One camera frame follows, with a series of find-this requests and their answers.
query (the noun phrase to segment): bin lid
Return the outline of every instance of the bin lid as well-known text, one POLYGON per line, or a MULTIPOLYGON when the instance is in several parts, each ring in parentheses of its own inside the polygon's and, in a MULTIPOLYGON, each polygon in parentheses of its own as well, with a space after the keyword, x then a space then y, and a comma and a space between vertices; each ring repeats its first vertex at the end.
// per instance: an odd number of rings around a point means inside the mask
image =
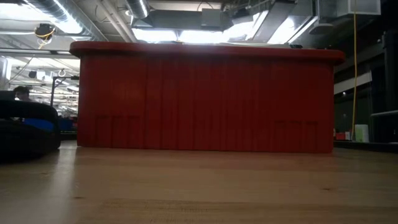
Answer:
POLYGON ((281 49, 272 47, 240 47, 220 45, 133 44, 123 42, 77 41, 70 45, 70 53, 81 57, 90 54, 179 54, 225 55, 240 57, 294 58, 327 60, 334 64, 345 61, 339 50, 281 49))

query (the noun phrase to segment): red storage tote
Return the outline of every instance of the red storage tote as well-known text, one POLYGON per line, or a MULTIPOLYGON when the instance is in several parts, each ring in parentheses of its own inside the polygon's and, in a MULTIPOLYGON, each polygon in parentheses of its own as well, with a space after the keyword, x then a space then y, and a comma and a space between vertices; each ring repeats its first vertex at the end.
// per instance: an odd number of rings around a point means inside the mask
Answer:
POLYGON ((74 42, 78 145, 331 152, 335 50, 74 42))

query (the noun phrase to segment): computer monitor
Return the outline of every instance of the computer monitor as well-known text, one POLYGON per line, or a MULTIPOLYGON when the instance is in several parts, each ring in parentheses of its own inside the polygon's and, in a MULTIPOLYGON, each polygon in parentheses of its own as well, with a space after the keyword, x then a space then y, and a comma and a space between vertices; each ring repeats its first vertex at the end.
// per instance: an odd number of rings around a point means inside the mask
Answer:
POLYGON ((0 100, 15 100, 14 91, 0 91, 0 100))

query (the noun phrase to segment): person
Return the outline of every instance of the person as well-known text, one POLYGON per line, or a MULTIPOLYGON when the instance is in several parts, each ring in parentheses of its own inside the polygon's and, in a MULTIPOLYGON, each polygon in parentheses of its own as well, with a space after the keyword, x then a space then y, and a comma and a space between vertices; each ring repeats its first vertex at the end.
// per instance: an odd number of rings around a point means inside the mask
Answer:
POLYGON ((27 87, 19 86, 14 89, 14 93, 19 100, 33 102, 33 100, 29 98, 29 89, 27 87))

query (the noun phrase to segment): black chair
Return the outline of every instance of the black chair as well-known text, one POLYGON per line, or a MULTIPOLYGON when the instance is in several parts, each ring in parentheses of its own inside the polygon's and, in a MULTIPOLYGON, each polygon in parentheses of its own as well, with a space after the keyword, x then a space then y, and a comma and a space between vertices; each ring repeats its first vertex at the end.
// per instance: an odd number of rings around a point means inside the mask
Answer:
POLYGON ((0 100, 0 156, 41 156, 60 147, 58 113, 41 103, 0 100), (14 121, 33 118, 49 121, 52 131, 14 121))

